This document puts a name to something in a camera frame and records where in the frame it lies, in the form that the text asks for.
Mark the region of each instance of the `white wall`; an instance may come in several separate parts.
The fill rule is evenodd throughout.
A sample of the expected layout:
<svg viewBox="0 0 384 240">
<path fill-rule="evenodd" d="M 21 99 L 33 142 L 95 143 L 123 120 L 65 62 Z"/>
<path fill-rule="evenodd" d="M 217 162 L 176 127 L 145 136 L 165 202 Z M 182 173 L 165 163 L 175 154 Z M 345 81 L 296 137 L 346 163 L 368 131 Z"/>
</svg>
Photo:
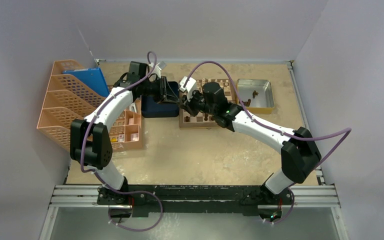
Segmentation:
<svg viewBox="0 0 384 240">
<path fill-rule="evenodd" d="M 294 72 L 313 135 L 353 128 L 322 166 L 350 239 L 384 240 L 384 1 L 329 0 Z"/>
<path fill-rule="evenodd" d="M 327 0 L 70 0 L 94 56 L 171 61 L 295 59 Z"/>
<path fill-rule="evenodd" d="M 93 59 L 60 0 L 0 0 L 0 240 L 39 238 L 68 153 L 36 130 L 54 60 Z"/>
</svg>

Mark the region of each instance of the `purple cable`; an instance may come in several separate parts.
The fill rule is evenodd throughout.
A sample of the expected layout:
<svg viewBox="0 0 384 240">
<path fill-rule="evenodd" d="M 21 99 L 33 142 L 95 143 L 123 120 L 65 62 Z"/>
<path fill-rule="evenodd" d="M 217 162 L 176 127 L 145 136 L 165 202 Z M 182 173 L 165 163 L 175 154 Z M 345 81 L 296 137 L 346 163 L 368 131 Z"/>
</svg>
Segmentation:
<svg viewBox="0 0 384 240">
<path fill-rule="evenodd" d="M 122 191 L 118 191 L 117 189 L 111 187 L 110 185 L 108 185 L 108 183 L 106 183 L 102 178 L 101 176 L 99 176 L 99 174 L 94 170 L 94 169 L 87 169 L 85 170 L 84 168 L 84 164 L 85 164 L 85 149 L 86 149 L 86 142 L 88 141 L 88 136 L 89 136 L 89 133 L 91 131 L 91 128 L 92 128 L 92 125 L 94 124 L 95 120 L 97 119 L 97 116 L 102 112 L 102 110 L 118 95 L 124 93 L 125 91 L 129 90 L 129 89 L 132 89 L 134 88 L 135 86 L 139 85 L 140 83 L 142 83 L 143 81 L 145 81 L 147 78 L 150 77 L 151 73 L 154 71 L 155 67 L 157 66 L 157 55 L 153 52 L 153 51 L 149 51 L 148 54 L 147 54 L 147 58 L 148 58 L 148 62 L 150 62 L 150 54 L 153 54 L 154 56 L 154 64 L 153 64 L 153 67 L 152 69 L 146 74 L 146 76 L 144 76 L 143 78 L 141 78 L 139 81 L 135 82 L 134 84 L 122 89 L 121 91 L 117 92 L 116 94 L 108 97 L 107 99 L 105 99 L 105 101 L 102 103 L 102 105 L 100 105 L 96 111 L 96 114 L 92 117 L 92 119 L 90 120 L 90 123 L 89 125 L 87 126 L 87 129 L 86 129 L 86 132 L 84 133 L 84 138 L 83 138 L 83 143 L 81 145 L 81 152 L 80 152 L 80 170 L 83 172 L 83 173 L 88 173 L 88 172 L 93 172 L 95 177 L 105 186 L 107 187 L 108 189 L 110 189 L 111 191 L 115 192 L 115 193 L 118 193 L 118 194 L 122 194 L 122 195 L 131 195 L 131 194 L 148 194 L 148 195 L 151 195 L 152 197 L 154 197 L 158 204 L 159 204 L 159 208 L 160 208 L 160 215 L 159 215 L 159 218 L 158 220 L 156 221 L 156 223 L 150 227 L 147 227 L 147 228 L 144 228 L 144 229 L 136 229 L 136 228 L 130 228 L 130 227 L 127 227 L 127 226 L 123 226 L 123 225 L 120 225 L 120 224 L 117 224 L 116 222 L 114 222 L 112 219 L 111 219 L 111 216 L 109 214 L 110 212 L 110 209 L 108 210 L 108 216 L 109 216 L 109 219 L 110 219 L 110 222 L 113 223 L 114 225 L 116 225 L 117 227 L 120 227 L 120 228 L 123 228 L 123 229 L 126 229 L 126 230 L 129 230 L 129 231 L 133 231 L 133 232 L 144 232 L 144 231 L 148 231 L 152 228 L 154 228 L 155 226 L 158 225 L 158 223 L 160 223 L 161 219 L 163 218 L 163 204 L 161 203 L 161 200 L 155 195 L 153 194 L 152 192 L 149 192 L 149 191 L 129 191 L 129 192 L 122 192 Z"/>
<path fill-rule="evenodd" d="M 244 103 L 242 102 L 241 98 L 239 97 L 239 92 L 238 92 L 238 89 L 236 88 L 236 85 L 235 83 L 233 82 L 233 79 L 231 77 L 231 75 L 228 73 L 228 71 L 226 70 L 226 68 L 224 68 L 220 63 L 218 62 L 215 62 L 215 61 L 203 61 L 201 63 L 199 63 L 198 65 L 196 65 L 192 71 L 190 71 L 189 75 L 187 76 L 187 79 L 186 81 L 184 82 L 183 84 L 183 87 L 185 88 L 189 79 L 191 78 L 192 74 L 194 74 L 194 72 L 201 66 L 201 65 L 204 65 L 204 64 L 214 64 L 214 65 L 217 65 L 219 66 L 223 72 L 227 75 L 227 77 L 229 78 L 229 81 L 230 81 L 230 84 L 232 85 L 233 87 L 233 90 L 239 100 L 239 104 L 242 106 L 243 108 L 243 111 L 246 113 L 246 115 L 252 119 L 256 124 L 260 125 L 261 127 L 263 128 L 266 128 L 266 129 L 269 129 L 269 130 L 272 130 L 273 132 L 276 132 L 276 133 L 279 133 L 279 134 L 282 134 L 282 135 L 285 135 L 287 137 L 290 137 L 292 139 L 295 139 L 295 140 L 298 140 L 298 141 L 305 141 L 305 142 L 309 142 L 309 141 L 320 141 L 320 140 L 325 140 L 325 139 L 331 139 L 331 138 L 334 138 L 334 137 L 337 137 L 339 135 L 342 135 L 344 134 L 340 139 L 339 141 L 332 147 L 332 149 L 318 162 L 318 164 L 315 166 L 314 169 L 316 169 L 318 166 L 320 166 L 324 161 L 326 161 L 326 159 L 339 147 L 339 145 L 348 137 L 348 135 L 351 133 L 351 128 L 350 127 L 347 127 L 341 131 L 338 131 L 338 132 L 335 132 L 335 133 L 332 133 L 332 134 L 329 134 L 329 135 L 325 135 L 325 136 L 319 136 L 319 137 L 299 137 L 299 136 L 295 136 L 293 134 L 290 134 L 290 133 L 287 133 L 287 132 L 283 132 L 282 130 L 279 130 L 279 129 L 276 129 L 274 127 L 271 127 L 271 126 L 268 126 L 268 125 L 265 125 L 264 123 L 258 121 L 257 119 L 254 119 L 253 116 L 251 115 L 251 113 L 248 111 L 248 109 L 245 107 Z M 276 223 L 280 223 L 281 221 L 283 221 L 287 216 L 289 216 L 289 214 L 292 212 L 292 209 L 294 208 L 294 204 L 295 204 L 295 196 L 294 196 L 294 193 L 292 192 L 292 189 L 290 189 L 290 192 L 291 192 L 291 195 L 292 195 L 292 205 L 290 206 L 290 209 L 288 210 L 288 212 L 285 214 L 284 217 L 282 217 L 281 220 L 277 221 Z"/>
</svg>

